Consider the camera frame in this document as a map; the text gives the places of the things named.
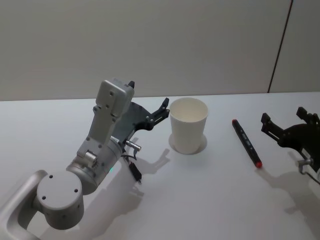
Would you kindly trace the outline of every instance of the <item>paper cup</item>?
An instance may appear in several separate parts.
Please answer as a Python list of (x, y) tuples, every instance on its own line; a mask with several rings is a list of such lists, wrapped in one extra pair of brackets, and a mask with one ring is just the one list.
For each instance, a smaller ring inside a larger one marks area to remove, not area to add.
[(202, 101), (183, 97), (170, 106), (173, 145), (181, 154), (195, 153), (200, 147), (208, 108)]

